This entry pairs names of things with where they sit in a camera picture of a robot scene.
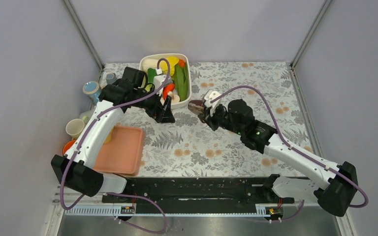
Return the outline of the yellow mug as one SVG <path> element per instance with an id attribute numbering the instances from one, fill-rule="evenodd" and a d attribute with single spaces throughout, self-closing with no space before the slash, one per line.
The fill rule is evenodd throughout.
<path id="1" fill-rule="evenodd" d="M 108 133 L 108 135 L 107 135 L 107 137 L 106 137 L 106 139 L 105 139 L 105 141 L 103 143 L 104 145 L 107 144 L 107 143 L 109 143 L 111 141 L 111 139 L 112 139 L 112 132 L 113 132 L 113 128 L 109 131 L 109 133 Z"/>

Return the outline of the orange mug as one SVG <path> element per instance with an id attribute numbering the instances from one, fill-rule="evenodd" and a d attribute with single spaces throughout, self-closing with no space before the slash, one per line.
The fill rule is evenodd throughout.
<path id="1" fill-rule="evenodd" d="M 67 142 L 63 149 L 62 149 L 62 155 L 65 155 L 65 153 L 75 144 L 76 140 L 71 140 Z"/>

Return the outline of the light green mug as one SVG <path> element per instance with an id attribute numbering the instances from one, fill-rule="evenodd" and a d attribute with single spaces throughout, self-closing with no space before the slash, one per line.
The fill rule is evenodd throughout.
<path id="1" fill-rule="evenodd" d="M 86 124 L 89 122 L 88 116 L 83 116 L 81 118 L 72 119 L 65 126 L 66 133 L 73 139 L 76 140 L 83 132 Z"/>

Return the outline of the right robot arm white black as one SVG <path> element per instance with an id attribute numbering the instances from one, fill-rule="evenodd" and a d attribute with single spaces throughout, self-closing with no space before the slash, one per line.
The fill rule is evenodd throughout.
<path id="1" fill-rule="evenodd" d="M 295 198 L 318 203 L 326 212 L 343 217 L 351 206 L 358 186 L 357 171 L 349 162 L 337 164 L 292 144 L 275 128 L 255 119 L 252 108 L 242 99 L 227 107 L 216 106 L 214 113 L 201 100 L 190 101 L 188 108 L 212 130 L 222 128 L 240 135 L 241 142 L 251 150 L 276 158 L 306 176 L 306 179 L 272 174 L 262 195 L 266 201 Z"/>

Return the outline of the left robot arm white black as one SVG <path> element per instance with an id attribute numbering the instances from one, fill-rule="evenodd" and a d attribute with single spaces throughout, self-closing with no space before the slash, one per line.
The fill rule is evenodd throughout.
<path id="1" fill-rule="evenodd" d="M 171 76 L 162 74 L 160 68 L 156 71 L 160 82 L 153 85 L 151 91 L 143 87 L 147 74 L 130 67 L 125 68 L 121 78 L 102 89 L 95 112 L 79 138 L 64 156 L 55 155 L 51 160 L 61 190 L 68 187 L 89 197 L 113 192 L 121 202 L 132 198 L 133 189 L 126 184 L 125 178 L 98 172 L 94 166 L 108 134 L 128 108 L 142 108 L 158 123 L 174 123 L 171 98 L 161 102 L 162 89 Z"/>

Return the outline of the light blue glazed mug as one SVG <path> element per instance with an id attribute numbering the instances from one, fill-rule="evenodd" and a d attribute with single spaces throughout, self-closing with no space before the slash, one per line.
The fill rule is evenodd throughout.
<path id="1" fill-rule="evenodd" d="M 91 100 L 93 105 L 99 102 L 101 94 L 100 84 L 96 81 L 90 81 L 83 85 L 82 92 Z"/>

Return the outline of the brown mug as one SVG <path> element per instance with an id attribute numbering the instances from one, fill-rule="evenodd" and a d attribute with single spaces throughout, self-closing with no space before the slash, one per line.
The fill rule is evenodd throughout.
<path id="1" fill-rule="evenodd" d="M 191 100 L 188 103 L 188 109 L 196 116 L 203 114 L 205 106 L 202 100 Z"/>

